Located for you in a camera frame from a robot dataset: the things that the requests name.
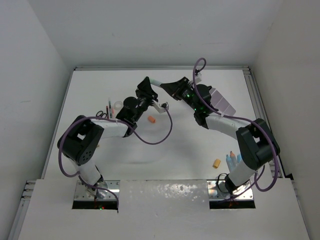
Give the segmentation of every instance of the scissors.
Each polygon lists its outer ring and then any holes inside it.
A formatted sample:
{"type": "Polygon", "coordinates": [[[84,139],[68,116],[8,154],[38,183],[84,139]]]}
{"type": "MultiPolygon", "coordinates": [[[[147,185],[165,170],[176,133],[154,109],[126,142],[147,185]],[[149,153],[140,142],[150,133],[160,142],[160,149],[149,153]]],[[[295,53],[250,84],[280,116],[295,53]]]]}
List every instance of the scissors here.
{"type": "Polygon", "coordinates": [[[107,118],[108,114],[106,114],[104,111],[98,111],[95,115],[96,117],[100,117],[100,118],[107,118]]]}

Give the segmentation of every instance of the pen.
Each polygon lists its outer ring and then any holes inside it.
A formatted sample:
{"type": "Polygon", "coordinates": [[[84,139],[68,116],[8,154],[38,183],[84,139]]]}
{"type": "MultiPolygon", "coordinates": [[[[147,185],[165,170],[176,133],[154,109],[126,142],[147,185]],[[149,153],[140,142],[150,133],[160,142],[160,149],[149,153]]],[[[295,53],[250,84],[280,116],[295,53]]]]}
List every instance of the pen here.
{"type": "Polygon", "coordinates": [[[232,159],[233,166],[236,167],[238,164],[238,160],[236,155],[232,151],[230,151],[230,158],[232,159]]]}
{"type": "Polygon", "coordinates": [[[236,156],[236,159],[237,159],[238,163],[240,163],[241,160],[242,160],[241,154],[238,154],[238,155],[236,156]]]}
{"type": "Polygon", "coordinates": [[[225,161],[226,161],[226,164],[228,165],[229,172],[231,173],[232,170],[235,168],[235,166],[232,159],[229,157],[229,155],[226,155],[225,161]]]}

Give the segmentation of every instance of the cable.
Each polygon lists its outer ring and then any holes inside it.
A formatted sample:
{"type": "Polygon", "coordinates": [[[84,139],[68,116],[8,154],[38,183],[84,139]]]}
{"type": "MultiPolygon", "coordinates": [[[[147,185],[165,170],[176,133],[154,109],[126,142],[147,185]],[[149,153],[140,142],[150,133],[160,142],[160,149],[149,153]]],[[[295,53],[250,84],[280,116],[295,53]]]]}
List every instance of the cable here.
{"type": "Polygon", "coordinates": [[[113,191],[110,191],[109,189],[104,188],[104,187],[99,187],[99,186],[90,185],[89,183],[86,183],[81,176],[78,176],[78,177],[79,177],[80,181],[81,181],[84,185],[86,185],[88,188],[97,189],[97,190],[105,190],[105,191],[107,191],[108,193],[111,193],[111,194],[115,197],[115,199],[116,199],[116,210],[117,210],[117,212],[119,212],[119,198],[118,198],[118,196],[117,196],[113,191]]]}
{"type": "Polygon", "coordinates": [[[220,173],[219,175],[218,175],[218,178],[217,178],[217,180],[216,180],[216,187],[219,189],[219,191],[220,192],[222,192],[223,194],[228,194],[229,192],[227,191],[227,192],[224,192],[224,191],[221,191],[221,189],[220,189],[220,186],[219,186],[219,180],[220,180],[220,177],[221,177],[221,175],[228,175],[228,174],[226,174],[226,173],[220,173]]]}
{"type": "MultiPolygon", "coordinates": [[[[199,58],[195,64],[194,64],[194,67],[193,67],[193,71],[192,71],[192,80],[193,80],[193,86],[194,86],[194,90],[195,90],[195,93],[196,95],[199,97],[199,99],[201,100],[201,102],[211,111],[213,111],[215,114],[218,114],[221,116],[221,113],[214,110],[210,105],[208,105],[206,103],[206,101],[201,97],[199,91],[198,91],[198,88],[197,88],[197,84],[196,84],[196,72],[200,72],[202,71],[205,66],[207,65],[207,61],[204,57],[201,57],[199,58]],[[203,61],[204,64],[202,66],[202,68],[200,70],[197,70],[197,66],[198,64],[200,63],[200,61],[203,61]]],[[[273,159],[274,159],[274,177],[273,177],[273,180],[272,180],[272,183],[266,187],[266,188],[260,188],[258,186],[258,183],[256,180],[257,179],[257,173],[254,174],[254,184],[256,185],[256,188],[261,191],[261,192],[267,192],[269,191],[277,182],[277,178],[278,178],[278,171],[279,171],[279,164],[278,164],[278,161],[277,161],[277,153],[276,153],[276,150],[275,150],[275,147],[273,146],[272,144],[272,141],[270,139],[270,137],[268,136],[268,134],[262,129],[262,127],[260,127],[256,122],[248,119],[248,118],[245,118],[245,117],[239,117],[239,116],[229,116],[229,115],[224,115],[223,116],[224,118],[227,118],[227,119],[237,119],[237,120],[242,120],[242,121],[246,121],[246,122],[249,122],[251,123],[252,125],[254,125],[257,129],[259,129],[259,131],[263,134],[263,136],[265,137],[266,141],[268,142],[268,144],[270,145],[271,147],[271,151],[272,151],[272,156],[273,156],[273,159]]]]}
{"type": "Polygon", "coordinates": [[[236,199],[237,197],[241,196],[242,194],[244,194],[246,191],[248,191],[249,189],[251,189],[254,185],[257,186],[257,181],[261,178],[262,174],[264,173],[265,171],[265,166],[263,165],[262,167],[262,171],[260,173],[260,175],[258,176],[258,178],[256,180],[254,180],[254,182],[246,189],[244,190],[243,192],[241,192],[240,194],[237,194],[237,195],[232,195],[230,198],[227,198],[227,199],[224,199],[222,201],[219,201],[217,202],[218,204],[222,204],[222,203],[225,203],[225,202],[228,202],[228,201],[231,201],[231,200],[234,200],[236,199]]]}
{"type": "MultiPolygon", "coordinates": [[[[75,121],[73,124],[71,124],[67,130],[64,132],[64,134],[62,135],[62,138],[61,138],[61,142],[60,142],[60,146],[59,146],[59,151],[58,151],[58,163],[59,163],[59,168],[62,172],[63,175],[65,175],[66,177],[68,178],[73,178],[77,175],[80,174],[79,171],[77,171],[76,173],[74,174],[68,174],[65,170],[64,170],[64,167],[62,165],[62,148],[63,148],[63,145],[65,144],[65,140],[67,138],[67,135],[69,134],[69,132],[75,127],[77,126],[78,124],[86,121],[86,120],[90,120],[90,119],[96,119],[96,120],[104,120],[104,121],[107,121],[107,122],[111,122],[111,123],[122,123],[122,124],[125,124],[128,126],[129,129],[131,129],[133,131],[133,133],[137,136],[138,139],[140,139],[143,143],[145,144],[148,144],[148,145],[157,145],[157,144],[161,144],[163,143],[168,137],[169,135],[171,134],[172,132],[172,129],[173,129],[173,121],[172,121],[172,117],[168,111],[167,108],[164,108],[166,113],[168,114],[168,117],[170,119],[170,130],[168,132],[168,134],[164,137],[164,139],[158,141],[158,142],[148,142],[148,141],[145,141],[144,139],[142,139],[138,133],[135,131],[135,129],[133,127],[131,127],[128,123],[126,123],[125,121],[121,121],[121,120],[111,120],[111,119],[106,119],[104,117],[99,117],[99,116],[88,116],[88,117],[84,117],[84,118],[81,118],[79,119],[78,121],[75,121]]],[[[86,186],[90,187],[90,188],[94,188],[94,189],[100,189],[100,190],[105,190],[109,193],[111,193],[112,195],[114,195],[115,199],[116,199],[116,205],[117,205],[117,208],[119,206],[119,199],[118,197],[110,190],[106,189],[106,188],[103,188],[103,187],[97,187],[97,186],[92,186],[88,183],[86,183],[82,178],[81,176],[79,176],[79,179],[81,182],[83,182],[83,184],[85,184],[86,186]]]]}

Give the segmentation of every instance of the white wall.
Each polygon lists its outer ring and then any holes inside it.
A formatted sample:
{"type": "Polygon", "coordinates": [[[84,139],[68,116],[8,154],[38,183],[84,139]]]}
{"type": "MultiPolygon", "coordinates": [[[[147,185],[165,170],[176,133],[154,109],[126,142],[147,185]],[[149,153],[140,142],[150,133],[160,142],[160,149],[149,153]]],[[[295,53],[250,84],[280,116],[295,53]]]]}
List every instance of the white wall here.
{"type": "Polygon", "coordinates": [[[29,0],[71,66],[252,64],[282,0],[29,0]]]}
{"type": "Polygon", "coordinates": [[[319,0],[286,0],[253,67],[312,239],[320,239],[319,10],[319,0]]]}
{"type": "Polygon", "coordinates": [[[27,0],[0,1],[0,240],[41,177],[70,73],[27,0]]]}

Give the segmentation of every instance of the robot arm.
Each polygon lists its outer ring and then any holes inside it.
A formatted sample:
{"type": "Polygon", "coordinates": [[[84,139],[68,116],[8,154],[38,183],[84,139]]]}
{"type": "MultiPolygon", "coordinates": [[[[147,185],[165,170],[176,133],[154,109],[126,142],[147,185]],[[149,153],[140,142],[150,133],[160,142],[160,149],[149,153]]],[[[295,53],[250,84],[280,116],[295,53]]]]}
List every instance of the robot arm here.
{"type": "MultiPolygon", "coordinates": [[[[67,134],[62,146],[62,153],[72,161],[80,177],[87,184],[103,187],[99,186],[103,183],[103,177],[91,160],[100,139],[129,137],[137,128],[137,121],[148,107],[153,106],[159,113],[163,113],[165,108],[169,108],[168,103],[158,104],[158,94],[152,90],[148,77],[137,86],[135,93],[137,98],[130,96],[123,101],[123,108],[116,115],[114,122],[84,120],[67,134]]],[[[78,116],[74,123],[83,118],[85,116],[78,116]]],[[[57,143],[58,148],[61,141],[62,137],[57,143]]]]}
{"type": "MultiPolygon", "coordinates": [[[[195,84],[201,81],[201,75],[195,78],[195,84]]],[[[241,161],[235,169],[233,169],[225,177],[225,182],[220,185],[222,192],[233,193],[238,187],[246,183],[250,177],[265,163],[273,159],[271,147],[269,146],[264,135],[257,130],[252,124],[246,125],[244,122],[226,118],[215,114],[200,100],[195,92],[193,82],[183,77],[179,81],[171,83],[161,83],[157,80],[150,80],[151,84],[164,89],[175,100],[186,102],[194,110],[195,121],[202,127],[211,130],[217,130],[226,134],[238,141],[241,156],[241,161]]],[[[212,109],[218,111],[211,104],[211,86],[197,84],[197,89],[203,100],[211,106],[212,109]]],[[[258,124],[271,139],[275,148],[276,154],[280,153],[280,148],[272,135],[267,123],[263,119],[254,121],[258,124]]]]}

